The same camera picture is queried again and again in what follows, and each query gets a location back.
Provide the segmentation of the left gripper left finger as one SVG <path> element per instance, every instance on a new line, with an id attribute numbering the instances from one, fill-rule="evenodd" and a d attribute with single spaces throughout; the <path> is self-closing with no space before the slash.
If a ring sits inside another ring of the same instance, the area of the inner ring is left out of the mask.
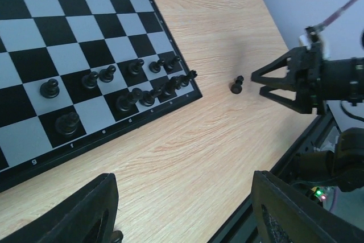
<path id="1" fill-rule="evenodd" d="M 110 242 L 118 200 L 115 175 L 101 174 L 1 242 Z"/>

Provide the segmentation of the black piece lowest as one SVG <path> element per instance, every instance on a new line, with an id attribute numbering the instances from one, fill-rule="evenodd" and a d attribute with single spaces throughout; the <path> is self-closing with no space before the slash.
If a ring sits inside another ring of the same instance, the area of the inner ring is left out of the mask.
<path id="1" fill-rule="evenodd" d="M 79 115 L 76 112 L 70 112 L 60 116 L 56 120 L 55 129 L 59 134 L 69 136 L 76 132 L 79 123 Z"/>

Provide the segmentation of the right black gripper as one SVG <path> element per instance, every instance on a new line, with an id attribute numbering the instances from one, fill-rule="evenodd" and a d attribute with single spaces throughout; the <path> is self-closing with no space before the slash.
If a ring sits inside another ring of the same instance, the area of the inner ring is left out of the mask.
<path id="1" fill-rule="evenodd" d="M 321 90 L 322 64 L 322 46 L 320 43 L 311 44 L 309 50 L 304 48 L 300 59 L 299 48 L 296 47 L 272 63 L 254 71 L 251 74 L 251 81 L 265 85 L 260 88 L 259 94 L 269 100 L 300 114 L 312 114 L 313 109 L 316 109 L 317 115 L 324 115 L 327 110 Z M 281 68 L 285 69 L 283 77 L 266 76 L 268 73 Z M 272 91 L 277 89 L 296 90 L 296 97 L 292 100 L 273 94 Z"/>

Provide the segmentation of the black pawn low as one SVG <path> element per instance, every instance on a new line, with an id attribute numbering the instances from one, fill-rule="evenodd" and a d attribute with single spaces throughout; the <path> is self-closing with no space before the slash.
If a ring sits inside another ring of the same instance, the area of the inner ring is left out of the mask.
<path id="1" fill-rule="evenodd" d="M 44 98 L 55 98 L 59 93 L 59 82 L 56 79 L 49 79 L 40 86 L 40 94 Z"/>
<path id="2" fill-rule="evenodd" d="M 110 83 L 114 79 L 114 73 L 116 72 L 116 67 L 110 65 L 107 68 L 100 70 L 99 78 L 103 83 Z"/>

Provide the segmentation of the black piece tall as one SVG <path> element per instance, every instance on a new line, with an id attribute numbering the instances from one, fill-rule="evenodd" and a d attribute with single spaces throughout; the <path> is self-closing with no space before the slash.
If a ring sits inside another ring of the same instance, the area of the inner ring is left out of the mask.
<path id="1" fill-rule="evenodd" d="M 128 65 L 128 72 L 132 76 L 139 75 L 143 70 L 144 61 L 142 59 L 137 59 Z"/>

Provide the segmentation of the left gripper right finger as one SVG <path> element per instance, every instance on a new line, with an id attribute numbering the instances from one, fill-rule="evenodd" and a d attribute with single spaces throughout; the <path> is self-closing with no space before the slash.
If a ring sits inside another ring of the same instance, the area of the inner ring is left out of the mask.
<path id="1" fill-rule="evenodd" d="M 268 171 L 255 171 L 252 205 L 262 242 L 363 242 L 363 230 Z"/>

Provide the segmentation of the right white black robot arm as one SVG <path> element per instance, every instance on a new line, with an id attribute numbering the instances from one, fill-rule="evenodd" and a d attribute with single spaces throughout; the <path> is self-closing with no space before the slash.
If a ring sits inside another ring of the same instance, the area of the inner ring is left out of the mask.
<path id="1" fill-rule="evenodd" d="M 354 120 L 363 117 L 349 112 L 363 103 L 363 58 L 329 60 L 322 41 L 322 26 L 305 29 L 308 42 L 289 50 L 251 74 L 262 85 L 260 95 L 300 114 L 326 115 L 327 101 L 339 101 L 341 110 Z M 296 156 L 296 184 L 338 187 L 350 192 L 363 187 L 363 129 L 343 131 L 334 151 Z"/>

